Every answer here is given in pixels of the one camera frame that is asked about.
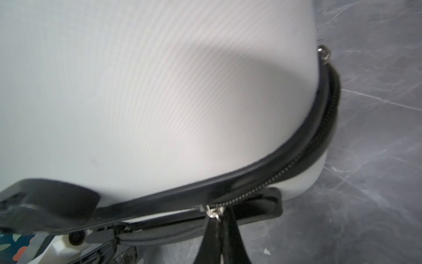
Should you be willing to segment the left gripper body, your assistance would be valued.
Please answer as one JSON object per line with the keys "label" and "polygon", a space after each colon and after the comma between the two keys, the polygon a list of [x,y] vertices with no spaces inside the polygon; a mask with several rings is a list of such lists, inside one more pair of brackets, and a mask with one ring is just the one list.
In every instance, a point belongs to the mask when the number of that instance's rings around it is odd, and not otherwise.
{"label": "left gripper body", "polygon": [[115,242],[73,245],[69,235],[36,234],[23,253],[19,264],[137,264],[135,247],[118,246]]}

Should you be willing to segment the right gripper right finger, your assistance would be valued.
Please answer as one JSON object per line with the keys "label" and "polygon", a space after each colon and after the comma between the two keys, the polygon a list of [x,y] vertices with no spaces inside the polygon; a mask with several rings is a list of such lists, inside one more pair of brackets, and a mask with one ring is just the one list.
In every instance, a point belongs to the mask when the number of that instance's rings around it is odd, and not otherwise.
{"label": "right gripper right finger", "polygon": [[224,264],[251,264],[231,207],[222,216],[222,258]]}

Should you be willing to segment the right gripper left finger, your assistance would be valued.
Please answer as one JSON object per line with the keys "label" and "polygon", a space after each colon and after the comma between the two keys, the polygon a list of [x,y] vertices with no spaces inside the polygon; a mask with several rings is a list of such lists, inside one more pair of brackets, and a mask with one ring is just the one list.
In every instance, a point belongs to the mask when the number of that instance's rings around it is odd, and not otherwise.
{"label": "right gripper left finger", "polygon": [[222,218],[209,218],[194,264],[220,264],[222,255]]}

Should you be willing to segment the black suitcase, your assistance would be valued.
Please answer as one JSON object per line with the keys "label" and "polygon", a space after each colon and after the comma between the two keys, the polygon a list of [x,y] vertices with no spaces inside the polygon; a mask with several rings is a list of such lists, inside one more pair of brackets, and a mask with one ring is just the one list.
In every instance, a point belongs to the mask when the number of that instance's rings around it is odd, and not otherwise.
{"label": "black suitcase", "polygon": [[202,215],[320,176],[313,1],[2,1],[1,232]]}

